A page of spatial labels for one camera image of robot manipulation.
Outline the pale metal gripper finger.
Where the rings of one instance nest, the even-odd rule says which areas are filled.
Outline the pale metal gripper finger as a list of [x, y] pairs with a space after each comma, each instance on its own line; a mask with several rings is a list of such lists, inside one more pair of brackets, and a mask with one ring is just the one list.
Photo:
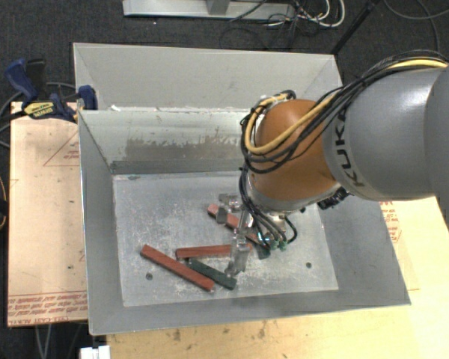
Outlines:
[[242, 237], [234, 237], [230, 248], [230, 257], [225, 274], [228, 277], [235, 277], [245, 272], [251, 247]]
[[236, 193], [222, 193], [219, 195], [219, 204], [216, 211], [216, 220], [219, 224], [224, 224], [230, 214], [238, 211], [240, 211], [240, 200]]

